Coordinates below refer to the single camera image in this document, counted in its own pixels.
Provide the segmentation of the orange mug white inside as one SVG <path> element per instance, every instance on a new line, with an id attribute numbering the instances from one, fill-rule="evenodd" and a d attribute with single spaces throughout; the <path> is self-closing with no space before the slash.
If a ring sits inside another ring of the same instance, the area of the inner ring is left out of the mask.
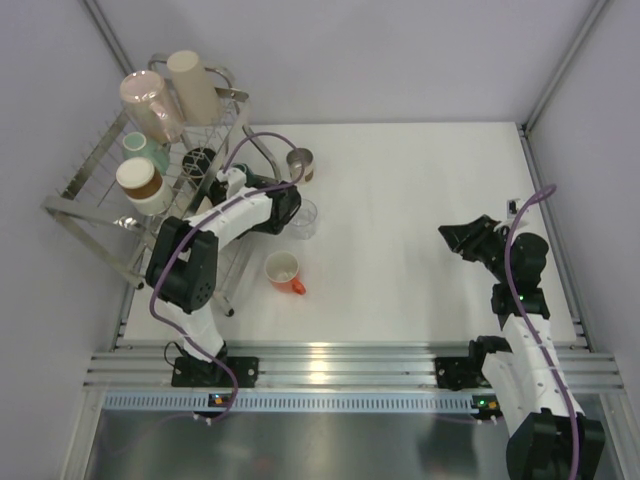
<path id="1" fill-rule="evenodd" d="M 276 290 L 297 295 L 306 294 L 306 287 L 299 278 L 298 259 L 291 252 L 277 251 L 270 254 L 265 260 L 264 272 Z"/>

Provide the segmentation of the dark teal cup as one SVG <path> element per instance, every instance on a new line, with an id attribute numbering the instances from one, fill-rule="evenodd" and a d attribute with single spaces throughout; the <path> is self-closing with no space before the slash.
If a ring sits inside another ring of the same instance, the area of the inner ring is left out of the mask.
<path id="1" fill-rule="evenodd" d="M 244 178 L 243 185 L 247 188 L 261 188 L 263 186 L 262 178 L 245 163 L 232 164 L 228 173 L 233 178 L 242 174 Z"/>

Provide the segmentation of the dark brown mug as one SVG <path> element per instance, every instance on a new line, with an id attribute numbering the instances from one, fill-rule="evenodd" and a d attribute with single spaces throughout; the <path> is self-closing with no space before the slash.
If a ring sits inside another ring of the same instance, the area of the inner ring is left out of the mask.
<path id="1" fill-rule="evenodd" d="M 216 151 L 208 147 L 190 150 L 182 159 L 182 171 L 194 184 L 199 185 L 213 163 Z"/>

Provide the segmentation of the tall beige cup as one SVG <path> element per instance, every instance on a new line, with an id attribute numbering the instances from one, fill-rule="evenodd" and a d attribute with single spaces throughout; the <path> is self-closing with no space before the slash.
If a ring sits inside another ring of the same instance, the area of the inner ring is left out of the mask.
<path id="1" fill-rule="evenodd" d="M 191 50 L 177 51 L 169 56 L 167 67 L 187 122 L 196 126 L 216 123 L 223 106 L 199 55 Z"/>

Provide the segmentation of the steel cup with cork base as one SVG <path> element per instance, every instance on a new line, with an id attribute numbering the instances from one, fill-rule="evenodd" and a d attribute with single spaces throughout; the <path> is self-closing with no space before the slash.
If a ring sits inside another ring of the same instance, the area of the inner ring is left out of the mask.
<path id="1" fill-rule="evenodd" d="M 116 182 L 142 215 L 162 214 L 173 202 L 170 187 L 152 162 L 144 157 L 122 162 L 116 171 Z"/>

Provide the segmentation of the teal green mug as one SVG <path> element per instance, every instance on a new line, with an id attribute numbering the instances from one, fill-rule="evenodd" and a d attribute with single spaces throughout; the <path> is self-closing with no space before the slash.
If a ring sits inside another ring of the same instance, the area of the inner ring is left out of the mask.
<path id="1" fill-rule="evenodd" d="M 137 157 L 150 160 L 161 175 L 167 173 L 170 165 L 165 146 L 138 131 L 130 132 L 123 137 L 122 154 L 125 160 Z"/>

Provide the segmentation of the iridescent pink mug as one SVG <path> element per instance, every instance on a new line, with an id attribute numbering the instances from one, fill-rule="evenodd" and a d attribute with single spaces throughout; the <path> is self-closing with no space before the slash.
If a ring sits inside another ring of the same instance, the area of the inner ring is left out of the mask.
<path id="1" fill-rule="evenodd" d="M 160 144 L 181 140 L 185 120 L 164 78 L 150 70 L 126 76 L 120 99 L 130 118 L 148 137 Z"/>

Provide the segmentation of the floral mug green inside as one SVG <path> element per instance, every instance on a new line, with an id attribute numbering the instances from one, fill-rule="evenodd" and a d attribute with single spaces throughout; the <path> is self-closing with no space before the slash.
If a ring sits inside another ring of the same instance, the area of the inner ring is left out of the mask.
<path id="1" fill-rule="evenodd" d="M 207 196 L 204 196 L 203 199 L 201 200 L 201 203 L 198 207 L 198 209 L 196 210 L 196 215 L 201 215 L 203 213 L 205 213 L 206 211 L 210 210 L 213 207 L 210 199 Z"/>

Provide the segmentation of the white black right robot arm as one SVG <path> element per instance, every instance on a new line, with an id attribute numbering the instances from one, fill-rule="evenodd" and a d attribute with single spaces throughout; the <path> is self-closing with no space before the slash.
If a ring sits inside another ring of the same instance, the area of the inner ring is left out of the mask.
<path id="1" fill-rule="evenodd" d="M 549 252 L 534 233 L 513 235 L 487 215 L 438 229 L 448 248 L 481 263 L 497 280 L 491 308 L 500 333 L 468 344 L 463 357 L 435 360 L 437 385 L 461 391 L 490 387 L 475 419 L 506 423 L 512 479 L 592 479 L 605 446 L 602 423 L 586 417 L 569 391 L 551 335 L 551 313 L 540 286 Z"/>

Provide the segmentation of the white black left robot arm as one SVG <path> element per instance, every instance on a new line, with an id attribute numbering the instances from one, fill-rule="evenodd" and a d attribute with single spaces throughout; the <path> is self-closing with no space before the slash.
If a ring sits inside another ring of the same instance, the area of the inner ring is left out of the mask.
<path id="1" fill-rule="evenodd" d="M 218 385 L 228 372 L 226 344 L 209 307 L 220 251 L 250 231 L 280 234 L 301 203 L 297 187 L 289 183 L 242 187 L 202 214 L 163 221 L 145 275 L 152 289 L 149 311 L 179 333 L 195 359 L 193 373 L 204 384 Z"/>

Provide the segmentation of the stainless steel dish rack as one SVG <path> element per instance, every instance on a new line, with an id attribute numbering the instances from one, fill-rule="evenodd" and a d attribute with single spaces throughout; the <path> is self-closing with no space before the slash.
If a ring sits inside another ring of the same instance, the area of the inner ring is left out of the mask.
<path id="1" fill-rule="evenodd" d="M 193 51 L 157 55 L 147 69 L 121 83 L 124 110 L 63 193 L 49 196 L 44 209 L 136 288 L 149 286 L 158 300 L 187 314 L 214 295 L 219 253 L 249 232 L 278 235 L 301 206 L 296 186 L 279 175 L 257 175 L 231 163 L 237 149 L 194 148 L 191 126 L 216 132 L 243 130 L 244 97 L 218 89 L 212 69 Z M 77 198 L 107 149 L 121 142 L 124 158 L 109 192 L 121 195 L 121 208 L 78 202 Z M 78 220 L 113 225 L 137 234 L 151 252 L 145 272 L 136 273 L 86 233 Z"/>

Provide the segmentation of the clear glass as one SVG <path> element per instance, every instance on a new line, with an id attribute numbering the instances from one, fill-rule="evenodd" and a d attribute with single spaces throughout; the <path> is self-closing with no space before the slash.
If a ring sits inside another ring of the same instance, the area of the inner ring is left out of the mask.
<path id="1" fill-rule="evenodd" d="M 317 206 L 311 200 L 303 199 L 300 208 L 288 225 L 291 235 L 299 240 L 311 239 L 317 230 L 317 219 Z"/>

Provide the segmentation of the steel cup with brown band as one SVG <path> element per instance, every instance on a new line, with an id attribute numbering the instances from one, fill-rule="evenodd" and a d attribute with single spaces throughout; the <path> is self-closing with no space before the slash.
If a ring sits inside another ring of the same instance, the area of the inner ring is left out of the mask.
<path id="1" fill-rule="evenodd" d="M 291 180 L 302 174 L 299 182 L 309 183 L 314 177 L 314 155 L 307 148 L 292 149 L 286 156 Z"/>

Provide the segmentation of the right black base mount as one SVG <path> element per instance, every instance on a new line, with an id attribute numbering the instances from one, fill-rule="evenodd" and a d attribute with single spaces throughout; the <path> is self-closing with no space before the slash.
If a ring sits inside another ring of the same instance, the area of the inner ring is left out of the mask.
<path id="1" fill-rule="evenodd" d="M 479 336 L 468 344 L 466 356 L 439 356 L 434 360 L 437 386 L 440 389 L 461 391 L 488 388 L 490 383 L 482 373 L 487 354 L 495 353 L 502 339 Z"/>

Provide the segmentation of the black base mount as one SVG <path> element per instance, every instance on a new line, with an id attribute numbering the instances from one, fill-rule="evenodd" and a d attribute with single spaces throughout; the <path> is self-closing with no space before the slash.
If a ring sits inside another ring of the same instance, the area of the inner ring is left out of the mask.
<path id="1" fill-rule="evenodd" d="M 163 351 L 164 361 L 172 369 L 171 386 L 178 388 L 231 388 L 230 374 L 215 362 L 200 360 L 190 355 L 177 342 L 167 343 Z M 253 388 L 259 375 L 259 358 L 254 356 L 229 356 L 223 348 L 219 360 L 234 374 L 240 388 Z"/>
<path id="2" fill-rule="evenodd" d="M 487 354 L 495 353 L 502 339 L 479 336 L 468 344 L 466 356 L 439 356 L 434 360 L 437 386 L 440 389 L 461 391 L 488 388 L 490 383 L 482 373 Z"/>

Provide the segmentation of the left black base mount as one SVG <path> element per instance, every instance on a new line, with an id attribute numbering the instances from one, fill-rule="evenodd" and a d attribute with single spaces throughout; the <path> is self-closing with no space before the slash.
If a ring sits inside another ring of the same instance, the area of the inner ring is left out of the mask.
<path id="1" fill-rule="evenodd" d="M 200 360 L 190 355 L 177 342 L 167 343 L 163 351 L 164 361 L 172 369 L 171 386 L 178 388 L 231 388 L 230 374 L 215 362 Z M 234 374 L 240 388 L 253 388 L 259 375 L 259 358 L 254 356 L 229 356 L 223 348 L 219 360 Z"/>

